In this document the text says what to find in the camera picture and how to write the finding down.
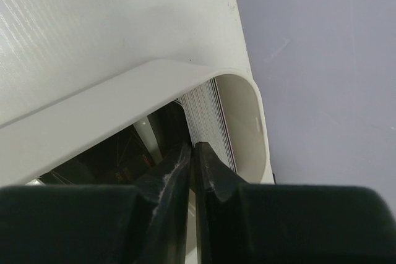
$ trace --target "gray background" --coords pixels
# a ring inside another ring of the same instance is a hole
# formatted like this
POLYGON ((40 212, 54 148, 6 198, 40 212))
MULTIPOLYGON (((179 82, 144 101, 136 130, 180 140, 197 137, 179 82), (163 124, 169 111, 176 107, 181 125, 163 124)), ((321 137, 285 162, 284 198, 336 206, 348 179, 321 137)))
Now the gray background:
POLYGON ((365 185, 396 214, 396 0, 237 0, 277 182, 365 185))

